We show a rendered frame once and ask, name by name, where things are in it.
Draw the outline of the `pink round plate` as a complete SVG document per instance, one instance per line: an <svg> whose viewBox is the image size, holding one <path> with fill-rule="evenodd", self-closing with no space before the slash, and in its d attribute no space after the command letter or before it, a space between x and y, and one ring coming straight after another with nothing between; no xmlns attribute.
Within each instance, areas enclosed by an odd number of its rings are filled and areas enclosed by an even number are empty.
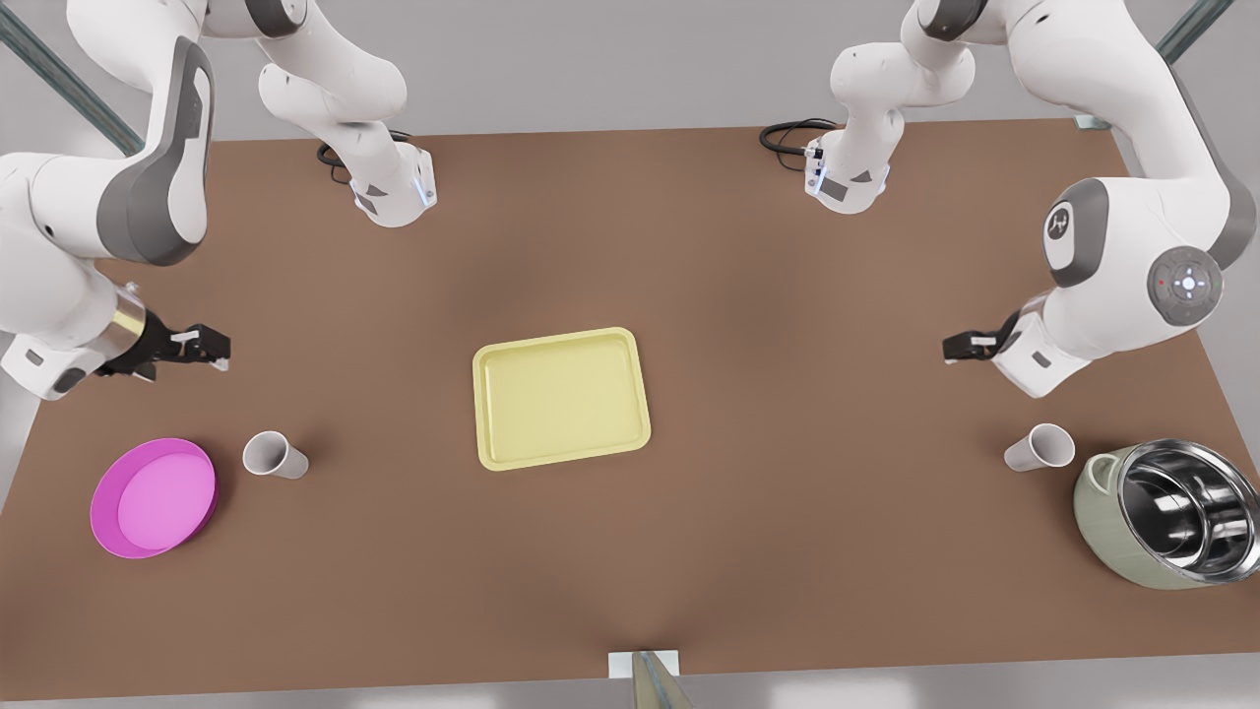
<svg viewBox="0 0 1260 709"><path fill-rule="evenodd" d="M89 528L103 550L149 559L197 535L215 513L215 463L193 441L146 441L100 477Z"/></svg>

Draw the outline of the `silver frame post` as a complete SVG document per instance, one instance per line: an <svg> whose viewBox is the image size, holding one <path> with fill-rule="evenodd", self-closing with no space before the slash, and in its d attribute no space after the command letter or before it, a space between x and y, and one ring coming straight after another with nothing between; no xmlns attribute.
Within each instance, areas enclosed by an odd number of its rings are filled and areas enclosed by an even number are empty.
<svg viewBox="0 0 1260 709"><path fill-rule="evenodd" d="M100 135L130 157L144 147L144 140L91 89L89 84L26 26L13 9L0 0L0 43L26 64L59 98L83 117Z"/></svg>
<svg viewBox="0 0 1260 709"><path fill-rule="evenodd" d="M630 678L633 709L697 709L680 688L677 650L638 650L607 654L609 678Z"/></svg>
<svg viewBox="0 0 1260 709"><path fill-rule="evenodd" d="M1168 64L1176 64L1213 23L1228 11L1234 0L1193 0L1181 18L1160 37L1155 49Z"/></svg>

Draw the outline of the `yellow rectangular tray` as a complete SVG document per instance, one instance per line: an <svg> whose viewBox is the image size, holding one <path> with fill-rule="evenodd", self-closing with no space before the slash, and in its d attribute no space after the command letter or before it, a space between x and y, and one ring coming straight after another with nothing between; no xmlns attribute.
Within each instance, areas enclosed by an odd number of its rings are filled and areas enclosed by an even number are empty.
<svg viewBox="0 0 1260 709"><path fill-rule="evenodd" d="M472 355L478 461L504 472L643 450L650 412L625 327L494 343Z"/></svg>

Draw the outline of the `white cup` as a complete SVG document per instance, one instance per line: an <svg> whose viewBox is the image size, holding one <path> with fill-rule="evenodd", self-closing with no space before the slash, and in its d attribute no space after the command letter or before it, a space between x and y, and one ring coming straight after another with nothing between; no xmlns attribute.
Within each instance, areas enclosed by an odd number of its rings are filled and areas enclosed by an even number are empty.
<svg viewBox="0 0 1260 709"><path fill-rule="evenodd" d="M256 476L300 480L309 471L309 458L278 431L257 432L242 450L242 463Z"/></svg>
<svg viewBox="0 0 1260 709"><path fill-rule="evenodd" d="M1057 423L1037 423L1023 438L1004 450L1003 461L1014 472L1061 468L1072 463L1076 445Z"/></svg>

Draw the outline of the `green steel-lined pot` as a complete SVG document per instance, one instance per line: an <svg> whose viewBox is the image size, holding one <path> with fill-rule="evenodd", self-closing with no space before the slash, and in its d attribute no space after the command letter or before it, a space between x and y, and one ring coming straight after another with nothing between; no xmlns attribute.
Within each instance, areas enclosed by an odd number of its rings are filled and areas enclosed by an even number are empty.
<svg viewBox="0 0 1260 709"><path fill-rule="evenodd" d="M1150 589L1226 586L1260 573L1260 490L1194 441L1094 455L1075 481L1074 518L1102 565Z"/></svg>

